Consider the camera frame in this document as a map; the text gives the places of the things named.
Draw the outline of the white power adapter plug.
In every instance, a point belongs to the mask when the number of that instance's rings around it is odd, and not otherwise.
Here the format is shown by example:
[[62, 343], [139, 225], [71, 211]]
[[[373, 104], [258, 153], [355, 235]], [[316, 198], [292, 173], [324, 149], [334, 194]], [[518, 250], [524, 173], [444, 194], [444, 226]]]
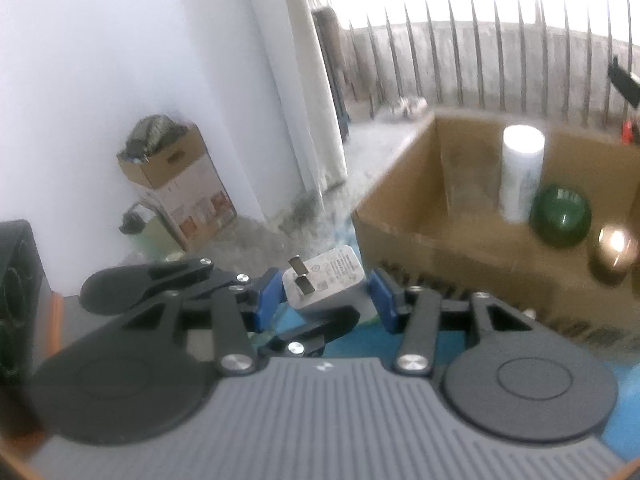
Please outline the white power adapter plug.
[[356, 309], [361, 323], [376, 315], [366, 272], [354, 248], [348, 245], [336, 246], [306, 261], [292, 257], [282, 283], [288, 305], [307, 321], [326, 318], [341, 307]]

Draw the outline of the white cylindrical bottle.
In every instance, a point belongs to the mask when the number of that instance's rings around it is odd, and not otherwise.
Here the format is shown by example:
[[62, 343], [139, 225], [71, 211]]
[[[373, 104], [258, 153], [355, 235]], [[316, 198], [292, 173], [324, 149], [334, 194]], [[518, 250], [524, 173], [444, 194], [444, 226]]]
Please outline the white cylindrical bottle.
[[528, 221], [544, 166], [546, 138], [529, 125], [510, 125], [502, 133], [499, 210], [509, 223]]

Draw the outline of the brown cardboard box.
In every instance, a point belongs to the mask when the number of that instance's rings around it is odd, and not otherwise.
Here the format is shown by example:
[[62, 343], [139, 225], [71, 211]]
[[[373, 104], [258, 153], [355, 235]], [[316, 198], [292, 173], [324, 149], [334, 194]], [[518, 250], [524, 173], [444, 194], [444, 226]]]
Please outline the brown cardboard box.
[[484, 144], [500, 150], [511, 117], [435, 112], [352, 214], [363, 262], [411, 283], [481, 289], [609, 359], [639, 359], [639, 273], [599, 283], [589, 269], [598, 229], [639, 227], [639, 151], [592, 130], [545, 125], [542, 180], [584, 194], [593, 213], [582, 244], [554, 249], [526, 224], [500, 214], [454, 218], [447, 212], [442, 148]]

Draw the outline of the plastic bottle on floor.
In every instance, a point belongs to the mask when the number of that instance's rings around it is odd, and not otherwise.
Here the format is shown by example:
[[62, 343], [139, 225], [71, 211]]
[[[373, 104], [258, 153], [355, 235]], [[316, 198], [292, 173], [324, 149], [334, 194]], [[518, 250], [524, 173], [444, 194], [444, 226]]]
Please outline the plastic bottle on floor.
[[164, 218], [144, 203], [135, 203], [122, 214], [119, 231], [146, 261], [175, 261], [184, 255]]

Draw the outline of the printed cardboard box on floor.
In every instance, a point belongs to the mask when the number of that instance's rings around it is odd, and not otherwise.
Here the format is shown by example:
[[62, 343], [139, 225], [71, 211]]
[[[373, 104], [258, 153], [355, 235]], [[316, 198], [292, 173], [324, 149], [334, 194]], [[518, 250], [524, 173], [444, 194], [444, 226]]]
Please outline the printed cardboard box on floor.
[[197, 125], [146, 116], [116, 158], [142, 203], [162, 216], [188, 252], [202, 248], [236, 216]]

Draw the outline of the black speaker box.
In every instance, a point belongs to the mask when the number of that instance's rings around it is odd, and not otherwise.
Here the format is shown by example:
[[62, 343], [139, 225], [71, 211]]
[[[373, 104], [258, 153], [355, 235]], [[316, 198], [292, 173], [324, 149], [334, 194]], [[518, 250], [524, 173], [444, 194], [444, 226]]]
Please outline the black speaker box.
[[42, 342], [38, 323], [51, 291], [32, 227], [26, 220], [1, 223], [1, 437], [25, 437], [40, 429], [29, 400], [29, 382]]

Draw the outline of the white sneakers pair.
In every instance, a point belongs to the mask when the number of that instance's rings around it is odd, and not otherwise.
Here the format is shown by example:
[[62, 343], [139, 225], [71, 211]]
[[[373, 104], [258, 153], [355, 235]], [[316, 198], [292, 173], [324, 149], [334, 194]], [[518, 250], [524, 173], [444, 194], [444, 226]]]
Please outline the white sneakers pair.
[[390, 104], [387, 118], [392, 122], [416, 122], [428, 110], [427, 100], [420, 96], [406, 96]]

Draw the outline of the gold lidded round tin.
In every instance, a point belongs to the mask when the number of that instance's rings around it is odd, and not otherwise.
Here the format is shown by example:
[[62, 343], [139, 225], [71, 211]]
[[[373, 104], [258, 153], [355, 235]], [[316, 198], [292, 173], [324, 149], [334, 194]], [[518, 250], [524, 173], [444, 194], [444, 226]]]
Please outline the gold lidded round tin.
[[639, 239], [622, 224], [600, 229], [589, 257], [589, 270], [602, 284], [617, 286], [639, 262]]

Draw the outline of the metal balcony railing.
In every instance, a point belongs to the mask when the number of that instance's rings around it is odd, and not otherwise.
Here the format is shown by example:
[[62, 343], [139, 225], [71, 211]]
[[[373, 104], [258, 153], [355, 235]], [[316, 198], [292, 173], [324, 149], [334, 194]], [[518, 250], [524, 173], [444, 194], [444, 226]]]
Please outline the metal balcony railing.
[[333, 0], [353, 92], [611, 129], [639, 109], [639, 0]]

